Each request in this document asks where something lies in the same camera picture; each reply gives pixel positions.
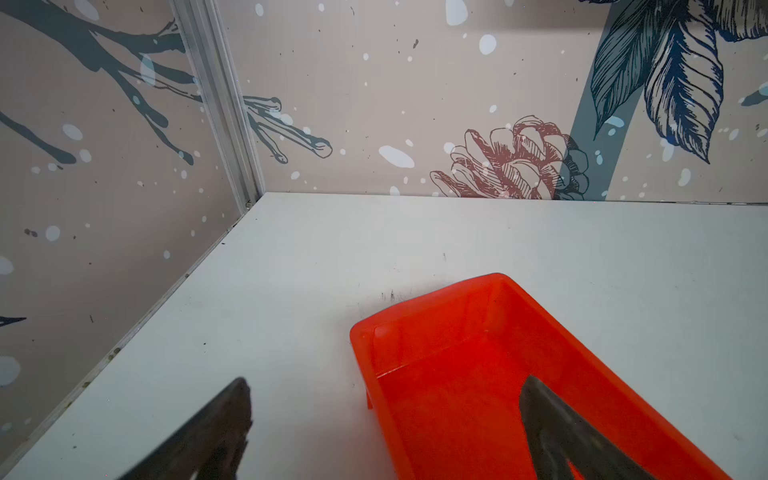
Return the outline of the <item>red plastic bin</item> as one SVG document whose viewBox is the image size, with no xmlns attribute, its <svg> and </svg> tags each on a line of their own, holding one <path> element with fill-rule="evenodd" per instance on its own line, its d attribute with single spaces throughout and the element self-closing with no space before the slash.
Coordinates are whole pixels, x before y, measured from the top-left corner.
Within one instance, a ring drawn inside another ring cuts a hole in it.
<svg viewBox="0 0 768 480">
<path fill-rule="evenodd" d="M 391 306 L 355 324 L 350 341 L 402 479 L 538 479 L 519 409 L 529 376 L 650 479 L 724 477 L 506 275 Z"/>
</svg>

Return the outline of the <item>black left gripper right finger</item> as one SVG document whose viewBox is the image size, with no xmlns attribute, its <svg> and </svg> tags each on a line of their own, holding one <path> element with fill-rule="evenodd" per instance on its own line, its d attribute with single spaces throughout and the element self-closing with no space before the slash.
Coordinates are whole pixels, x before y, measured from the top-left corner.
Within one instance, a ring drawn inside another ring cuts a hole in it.
<svg viewBox="0 0 768 480">
<path fill-rule="evenodd" d="M 526 378 L 519 409 L 538 479 L 652 477 L 538 378 Z"/>
</svg>

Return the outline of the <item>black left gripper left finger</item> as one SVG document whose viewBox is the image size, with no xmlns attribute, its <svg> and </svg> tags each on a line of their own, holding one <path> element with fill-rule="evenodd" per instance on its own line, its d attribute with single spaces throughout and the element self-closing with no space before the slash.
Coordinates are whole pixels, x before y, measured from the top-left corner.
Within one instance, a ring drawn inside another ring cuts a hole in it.
<svg viewBox="0 0 768 480">
<path fill-rule="evenodd" d="M 124 479 L 235 479 L 252 426 L 251 392 L 234 379 Z"/>
</svg>

